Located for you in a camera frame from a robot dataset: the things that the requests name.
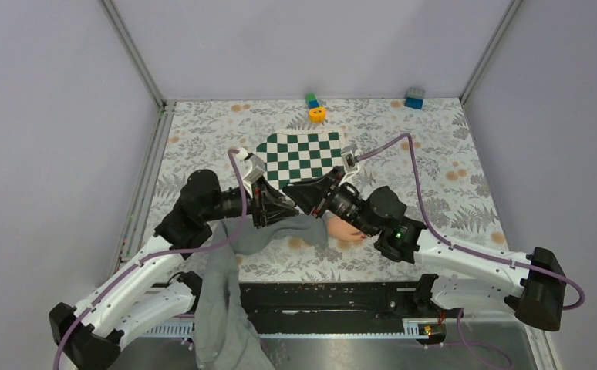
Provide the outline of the grey sleeved forearm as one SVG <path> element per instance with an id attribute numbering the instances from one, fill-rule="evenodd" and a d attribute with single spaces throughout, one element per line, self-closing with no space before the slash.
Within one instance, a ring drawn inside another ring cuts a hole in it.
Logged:
<path id="1" fill-rule="evenodd" d="M 250 217 L 221 220 L 213 233 L 219 247 L 207 257 L 194 314 L 195 355 L 199 369 L 273 369 L 261 339 L 241 304 L 239 254 L 251 255 L 285 237 L 326 247 L 325 221 L 299 214 L 257 228 Z"/>

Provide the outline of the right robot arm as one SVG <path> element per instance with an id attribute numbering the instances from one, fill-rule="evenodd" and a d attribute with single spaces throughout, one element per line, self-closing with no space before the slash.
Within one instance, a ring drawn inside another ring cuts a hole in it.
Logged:
<path id="1" fill-rule="evenodd" d="M 552 251 L 465 247 L 406 216 L 406 204 L 388 186 L 364 198 L 342 178 L 343 168 L 337 166 L 323 177 L 291 183 L 282 191 L 306 214 L 321 217 L 329 211 L 375 237 L 373 246 L 391 261 L 443 267 L 464 276 L 460 281 L 428 281 L 413 298 L 418 314 L 432 318 L 442 309 L 458 308 L 506 311 L 526 325 L 559 331 L 567 283 Z"/>

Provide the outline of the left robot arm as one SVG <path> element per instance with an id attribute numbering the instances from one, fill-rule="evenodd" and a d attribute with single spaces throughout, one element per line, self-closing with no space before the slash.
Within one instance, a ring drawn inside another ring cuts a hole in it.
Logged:
<path id="1" fill-rule="evenodd" d="M 225 252 L 246 227 L 269 227 L 298 213 L 262 170 L 247 170 L 236 179 L 237 187 L 222 190 L 215 172 L 193 172 L 135 257 L 86 298 L 61 302 L 49 312 L 57 346 L 53 368 L 108 369 L 132 340 L 163 321 L 208 312 L 210 295 L 187 273 L 152 298 L 144 294 L 191 255 Z"/>

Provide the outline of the person's hand with painted nails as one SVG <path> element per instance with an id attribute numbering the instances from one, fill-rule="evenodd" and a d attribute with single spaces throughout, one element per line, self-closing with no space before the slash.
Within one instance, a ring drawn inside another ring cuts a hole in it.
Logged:
<path id="1" fill-rule="evenodd" d="M 331 237 L 338 241 L 361 241 L 366 235 L 337 216 L 332 216 L 325 221 L 326 230 Z"/>

